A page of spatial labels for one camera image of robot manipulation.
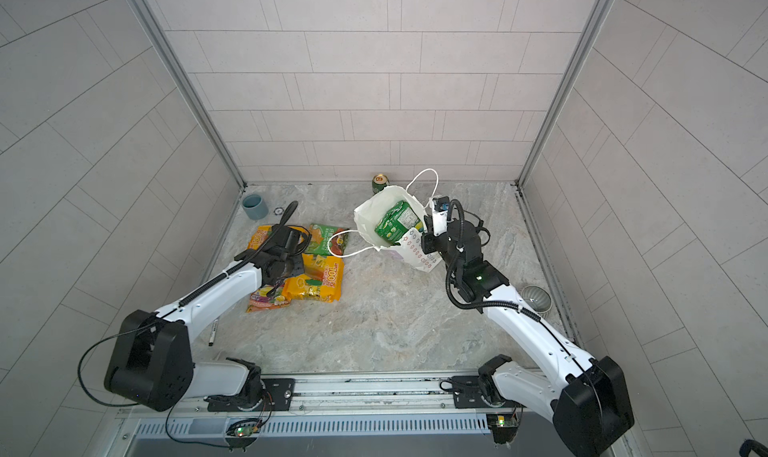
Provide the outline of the orange snack pack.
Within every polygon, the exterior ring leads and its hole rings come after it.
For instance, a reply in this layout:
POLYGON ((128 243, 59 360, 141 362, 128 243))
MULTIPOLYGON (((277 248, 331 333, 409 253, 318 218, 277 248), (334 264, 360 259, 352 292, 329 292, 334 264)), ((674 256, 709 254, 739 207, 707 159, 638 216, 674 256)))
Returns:
POLYGON ((288 278, 282 295, 289 301, 336 302, 342 296, 344 262, 335 256, 303 254, 304 273, 288 278))

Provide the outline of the white printed paper bag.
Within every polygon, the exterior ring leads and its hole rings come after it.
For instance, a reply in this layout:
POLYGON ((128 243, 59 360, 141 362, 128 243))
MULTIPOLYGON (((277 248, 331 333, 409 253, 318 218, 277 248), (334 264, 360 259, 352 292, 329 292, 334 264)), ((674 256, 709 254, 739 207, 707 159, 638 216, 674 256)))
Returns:
POLYGON ((342 255, 331 248, 326 249, 331 256, 348 258, 368 250, 396 255, 415 270, 429 273, 437 265, 439 256, 436 251, 422 249, 422 238, 434 235, 427 229, 427 218, 432 217, 434 202, 439 184, 436 170, 427 168, 419 172, 406 186, 388 185, 362 203, 353 211, 354 229, 342 231, 339 237, 355 234, 361 237, 367 246, 361 250, 342 255), (426 204, 422 204, 411 194, 411 187, 425 173, 434 175, 434 187, 426 204))

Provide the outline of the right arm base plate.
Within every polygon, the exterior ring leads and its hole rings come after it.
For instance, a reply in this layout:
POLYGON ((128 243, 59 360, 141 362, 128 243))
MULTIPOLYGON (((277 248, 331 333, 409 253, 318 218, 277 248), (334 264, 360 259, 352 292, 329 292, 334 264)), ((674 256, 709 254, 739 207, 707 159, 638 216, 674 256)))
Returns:
POLYGON ((456 409, 524 409, 522 404, 512 400, 491 403, 481 392, 478 376, 448 377, 440 381, 439 388, 452 396, 456 409))

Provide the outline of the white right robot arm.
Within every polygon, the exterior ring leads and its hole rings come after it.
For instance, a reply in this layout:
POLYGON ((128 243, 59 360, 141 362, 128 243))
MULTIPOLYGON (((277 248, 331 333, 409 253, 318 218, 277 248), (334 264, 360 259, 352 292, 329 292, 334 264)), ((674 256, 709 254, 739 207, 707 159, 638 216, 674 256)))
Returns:
POLYGON ((540 371, 498 355, 478 371, 487 403, 513 401, 549 420, 575 456, 599 456, 635 424, 624 372, 612 358, 594 358, 539 316, 509 280, 484 259, 479 231, 455 218, 441 230, 431 217, 421 246, 446 264, 449 301, 478 311, 509 334, 540 371))

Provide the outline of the green snack bag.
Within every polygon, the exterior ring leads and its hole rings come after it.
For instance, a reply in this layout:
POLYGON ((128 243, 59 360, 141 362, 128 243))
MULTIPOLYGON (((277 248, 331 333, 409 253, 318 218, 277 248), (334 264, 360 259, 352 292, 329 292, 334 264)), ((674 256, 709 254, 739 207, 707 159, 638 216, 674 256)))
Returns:
POLYGON ((344 255, 349 237, 347 228, 312 223, 308 230, 310 243, 305 250, 307 254, 336 257, 344 255))

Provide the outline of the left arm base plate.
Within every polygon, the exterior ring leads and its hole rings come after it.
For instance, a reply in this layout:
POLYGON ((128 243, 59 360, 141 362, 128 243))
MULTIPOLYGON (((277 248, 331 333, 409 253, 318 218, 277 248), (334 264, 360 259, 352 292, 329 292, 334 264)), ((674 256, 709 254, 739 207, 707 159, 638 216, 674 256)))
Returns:
POLYGON ((208 412, 268 412, 288 411, 291 406, 296 380, 293 378, 266 378, 255 399, 243 396, 210 396, 205 398, 208 412))

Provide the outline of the purple Fox's fruit candy bag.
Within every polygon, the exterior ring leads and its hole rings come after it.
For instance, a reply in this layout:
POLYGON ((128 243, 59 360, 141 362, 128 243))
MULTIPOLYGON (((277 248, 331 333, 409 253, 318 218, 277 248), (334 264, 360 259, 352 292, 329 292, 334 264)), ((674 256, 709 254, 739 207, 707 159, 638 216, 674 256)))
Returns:
POLYGON ((283 294, 282 286, 265 285, 249 296, 247 313, 277 310, 289 306, 291 300, 283 294))

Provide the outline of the yellow mango snack bag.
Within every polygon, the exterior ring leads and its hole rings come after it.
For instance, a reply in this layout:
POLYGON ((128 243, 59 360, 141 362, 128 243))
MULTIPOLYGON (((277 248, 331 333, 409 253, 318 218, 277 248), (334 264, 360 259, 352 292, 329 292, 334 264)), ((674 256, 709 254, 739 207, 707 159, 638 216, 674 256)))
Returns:
POLYGON ((251 236, 247 248, 249 250, 258 250, 271 234, 272 227, 270 225, 259 226, 251 236))

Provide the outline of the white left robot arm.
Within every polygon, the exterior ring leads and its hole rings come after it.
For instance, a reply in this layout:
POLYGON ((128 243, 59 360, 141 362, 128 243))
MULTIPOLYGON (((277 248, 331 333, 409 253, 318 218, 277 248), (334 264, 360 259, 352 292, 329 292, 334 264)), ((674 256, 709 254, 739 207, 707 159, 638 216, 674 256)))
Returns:
POLYGON ((185 297, 152 312, 129 314, 115 337, 105 389, 159 412, 190 398, 203 398, 214 410, 259 406, 265 398, 259 366, 236 358, 197 363, 191 345, 240 300, 303 273, 302 253, 311 236, 287 224, 297 207, 291 202, 258 248, 238 254, 185 297))

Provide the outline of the green snack pack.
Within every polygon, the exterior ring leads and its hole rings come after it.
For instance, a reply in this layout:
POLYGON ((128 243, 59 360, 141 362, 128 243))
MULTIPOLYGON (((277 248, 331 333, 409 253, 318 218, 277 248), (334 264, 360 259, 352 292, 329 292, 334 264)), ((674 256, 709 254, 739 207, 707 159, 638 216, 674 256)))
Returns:
POLYGON ((423 223, 411 205, 401 200, 384 214, 374 232, 387 244, 395 245, 412 229, 421 232, 423 223))

